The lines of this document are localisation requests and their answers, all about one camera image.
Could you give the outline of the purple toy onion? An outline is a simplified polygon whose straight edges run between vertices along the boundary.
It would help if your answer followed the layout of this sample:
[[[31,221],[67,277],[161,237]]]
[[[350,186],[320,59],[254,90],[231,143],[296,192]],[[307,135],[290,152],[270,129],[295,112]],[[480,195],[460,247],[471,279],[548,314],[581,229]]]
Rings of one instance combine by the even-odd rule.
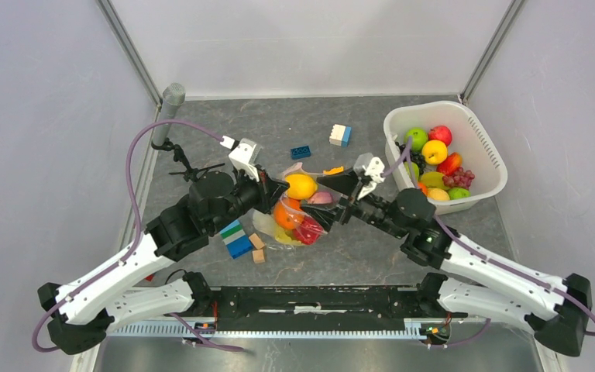
[[[316,191],[308,200],[310,205],[327,205],[333,202],[333,196],[327,191]]]

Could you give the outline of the red toy bell pepper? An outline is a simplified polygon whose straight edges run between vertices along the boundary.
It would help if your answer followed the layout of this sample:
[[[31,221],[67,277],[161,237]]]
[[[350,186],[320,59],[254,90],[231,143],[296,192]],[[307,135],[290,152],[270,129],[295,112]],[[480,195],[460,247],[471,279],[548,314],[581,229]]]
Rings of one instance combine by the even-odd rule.
[[[311,245],[325,235],[326,231],[315,219],[305,216],[292,234],[295,239],[304,245]]]

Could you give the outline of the clear zip top bag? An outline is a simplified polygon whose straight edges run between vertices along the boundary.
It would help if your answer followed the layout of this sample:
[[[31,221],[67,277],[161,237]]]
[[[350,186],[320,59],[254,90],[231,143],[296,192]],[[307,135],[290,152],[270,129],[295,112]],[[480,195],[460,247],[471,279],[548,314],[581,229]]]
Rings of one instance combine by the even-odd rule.
[[[306,212],[305,208],[334,202],[334,194],[318,186],[316,178],[339,174],[343,170],[344,167],[334,167],[314,173],[306,171],[302,162],[293,164],[280,174],[289,188],[280,195],[268,214],[253,212],[253,227],[284,245],[308,246],[316,243],[327,231],[316,220],[315,214]]]

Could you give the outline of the yellow toy cabbage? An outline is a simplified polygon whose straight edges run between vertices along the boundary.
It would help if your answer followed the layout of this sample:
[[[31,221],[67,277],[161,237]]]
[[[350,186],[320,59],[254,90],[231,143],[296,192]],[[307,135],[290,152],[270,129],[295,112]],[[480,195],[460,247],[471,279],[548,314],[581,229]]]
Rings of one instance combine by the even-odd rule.
[[[298,239],[294,238],[290,231],[280,227],[274,220],[272,215],[261,213],[253,210],[252,223],[258,232],[261,232],[269,237],[272,237],[276,242],[289,246],[303,246],[304,244]]]

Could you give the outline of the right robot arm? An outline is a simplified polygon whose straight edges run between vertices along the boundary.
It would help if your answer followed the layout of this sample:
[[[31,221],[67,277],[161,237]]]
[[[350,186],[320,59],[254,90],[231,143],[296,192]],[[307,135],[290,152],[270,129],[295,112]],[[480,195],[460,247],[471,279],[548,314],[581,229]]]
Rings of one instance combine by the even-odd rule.
[[[418,292],[418,310],[436,316],[444,309],[510,323],[543,346],[566,355],[581,354],[592,307],[591,283],[579,274],[559,277],[502,257],[442,223],[421,190],[406,188],[388,201],[361,192],[370,183],[354,170],[318,177],[336,194],[327,204],[301,208],[330,231],[355,217],[395,238],[409,260],[436,269]]]

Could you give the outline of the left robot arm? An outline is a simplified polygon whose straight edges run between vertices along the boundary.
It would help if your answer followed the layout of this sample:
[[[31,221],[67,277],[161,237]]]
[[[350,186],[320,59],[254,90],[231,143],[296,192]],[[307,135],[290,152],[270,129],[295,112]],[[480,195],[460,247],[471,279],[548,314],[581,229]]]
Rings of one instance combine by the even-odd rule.
[[[134,240],[99,267],[77,280],[46,283],[38,290],[46,314],[35,330],[49,333],[49,351],[83,353],[117,329],[187,310],[204,315],[212,294],[200,274],[190,274],[158,288],[132,291],[142,279],[206,247],[211,237],[249,210],[270,212],[289,188],[259,171],[253,178],[210,172],[194,182],[176,205],[163,210]]]

